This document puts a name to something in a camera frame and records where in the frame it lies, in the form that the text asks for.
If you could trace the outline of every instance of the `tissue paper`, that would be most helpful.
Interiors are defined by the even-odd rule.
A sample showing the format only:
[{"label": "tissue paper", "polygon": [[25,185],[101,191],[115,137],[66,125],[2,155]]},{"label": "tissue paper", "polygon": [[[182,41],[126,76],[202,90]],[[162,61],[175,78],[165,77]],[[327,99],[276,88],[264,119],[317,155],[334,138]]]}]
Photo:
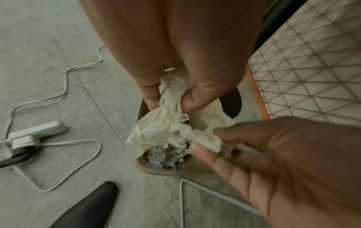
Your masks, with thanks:
[{"label": "tissue paper", "polygon": [[[188,154],[185,147],[187,142],[191,146],[200,143],[216,153],[220,152],[223,143],[212,134],[212,130],[216,127],[229,127],[235,121],[222,111],[219,100],[207,106],[205,109],[208,108],[208,111],[203,112],[200,119],[182,114],[181,98],[194,83],[185,69],[173,69],[165,73],[159,86],[160,107],[138,121],[125,142],[127,149],[136,159],[152,148],[149,151],[149,162],[164,167],[172,167],[175,162],[183,161],[182,157]],[[203,122],[206,129],[194,129],[192,124],[184,123],[187,120],[195,123],[193,125]]]}]

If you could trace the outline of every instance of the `power cord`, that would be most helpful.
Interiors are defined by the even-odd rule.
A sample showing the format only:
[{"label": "power cord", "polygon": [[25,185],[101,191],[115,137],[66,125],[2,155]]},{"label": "power cord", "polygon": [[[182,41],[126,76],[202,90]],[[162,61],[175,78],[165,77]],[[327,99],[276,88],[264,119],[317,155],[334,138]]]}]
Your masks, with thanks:
[{"label": "power cord", "polygon": [[[33,104],[33,103],[38,103],[38,102],[42,102],[42,101],[50,101],[50,100],[54,100],[54,99],[57,99],[57,98],[62,98],[68,91],[68,74],[74,70],[77,70],[77,69],[83,69],[83,68],[86,68],[88,66],[94,66],[95,64],[98,64],[98,63],[102,63],[103,62],[103,57],[101,56],[100,54],[100,49],[103,48],[104,45],[101,45],[98,47],[97,49],[97,52],[98,52],[98,56],[99,56],[99,61],[96,61],[96,62],[92,62],[92,63],[88,63],[88,64],[84,64],[84,65],[81,65],[81,66],[74,66],[74,67],[70,67],[69,69],[67,69],[65,71],[65,74],[64,74],[64,89],[63,89],[63,92],[57,96],[53,96],[53,97],[48,97],[48,98],[44,98],[44,99],[39,99],[39,100],[33,100],[33,101],[28,101],[28,102],[25,102],[25,103],[22,103],[22,104],[19,104],[17,106],[15,106],[9,116],[8,116],[8,119],[6,121],[6,125],[5,125],[5,132],[4,132],[4,140],[0,141],[0,144],[2,143],[7,143],[9,142],[8,140],[8,134],[9,134],[9,131],[10,131],[10,128],[11,128],[11,125],[12,125],[12,122],[14,120],[14,117],[15,117],[15,112],[16,110],[20,107],[20,106],[23,106],[23,105],[26,105],[26,104]],[[84,143],[84,142],[95,142],[98,144],[98,151],[95,153],[94,156],[92,156],[89,160],[87,160],[86,162],[84,162],[83,164],[81,164],[80,166],[78,166],[76,169],[74,169],[73,171],[71,171],[66,177],[64,177],[59,183],[57,183],[56,185],[54,185],[53,187],[49,188],[49,189],[42,189],[40,188],[32,179],[30,179],[20,168],[19,166],[17,165],[14,165],[13,168],[14,170],[20,174],[23,178],[25,178],[34,188],[36,188],[37,190],[39,190],[40,192],[50,192],[54,189],[56,189],[57,187],[59,187],[62,183],[64,183],[71,175],[73,175],[76,171],[78,171],[81,167],[83,167],[84,165],[86,165],[87,163],[91,162],[93,159],[95,159],[99,154],[100,154],[100,151],[102,149],[101,147],[101,144],[99,141],[97,140],[94,140],[94,139],[80,139],[80,140],[74,140],[74,141],[66,141],[66,142],[49,142],[49,143],[43,143],[41,144],[41,146],[58,146],[58,145],[73,145],[73,144],[78,144],[78,143]],[[11,153],[11,149],[5,145],[5,152],[7,153],[8,156],[11,156],[12,153]]]}]

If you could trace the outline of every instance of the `floor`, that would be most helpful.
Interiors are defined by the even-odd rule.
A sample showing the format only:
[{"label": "floor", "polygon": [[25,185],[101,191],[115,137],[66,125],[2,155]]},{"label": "floor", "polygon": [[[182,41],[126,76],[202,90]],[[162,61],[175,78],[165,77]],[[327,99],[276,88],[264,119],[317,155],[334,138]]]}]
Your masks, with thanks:
[{"label": "floor", "polygon": [[[73,0],[1,0],[0,37],[0,129],[15,105],[59,94],[65,69],[96,61],[96,48],[101,44]],[[14,171],[1,169],[3,228],[47,228],[107,180],[121,187],[108,227],[179,226],[179,178],[145,175],[131,164],[123,143],[136,120],[141,96],[107,50],[102,55],[102,65],[70,74],[64,99],[20,109],[12,128],[61,120],[68,132],[49,141],[96,139],[103,146],[101,154],[50,193],[39,193]],[[243,108],[237,120],[261,119],[247,78],[239,89]],[[23,169],[42,187],[50,187],[95,150],[91,143],[45,148]],[[236,195],[217,177],[193,180]],[[186,185],[184,191],[188,227],[267,227],[262,218],[201,190]]]}]

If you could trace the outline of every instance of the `fingernail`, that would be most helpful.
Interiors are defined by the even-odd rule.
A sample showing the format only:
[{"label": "fingernail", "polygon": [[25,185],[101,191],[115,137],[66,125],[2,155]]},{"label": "fingernail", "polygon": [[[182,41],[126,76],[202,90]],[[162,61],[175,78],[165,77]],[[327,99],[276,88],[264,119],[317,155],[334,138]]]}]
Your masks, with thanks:
[{"label": "fingernail", "polygon": [[215,128],[213,130],[213,134],[220,134],[220,133],[224,132],[224,130],[225,130],[224,127]]}]

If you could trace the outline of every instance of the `power strip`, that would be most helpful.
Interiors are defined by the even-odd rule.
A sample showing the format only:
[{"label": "power strip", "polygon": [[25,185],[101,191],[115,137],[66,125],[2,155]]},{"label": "power strip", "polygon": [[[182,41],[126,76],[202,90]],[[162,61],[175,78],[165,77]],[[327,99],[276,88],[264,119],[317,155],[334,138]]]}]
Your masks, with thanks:
[{"label": "power strip", "polygon": [[27,128],[20,131],[11,132],[8,135],[8,140],[23,138],[26,136],[34,136],[38,139],[51,136],[63,131],[66,131],[67,127],[61,121],[53,121],[47,124],[41,124],[35,127]]}]

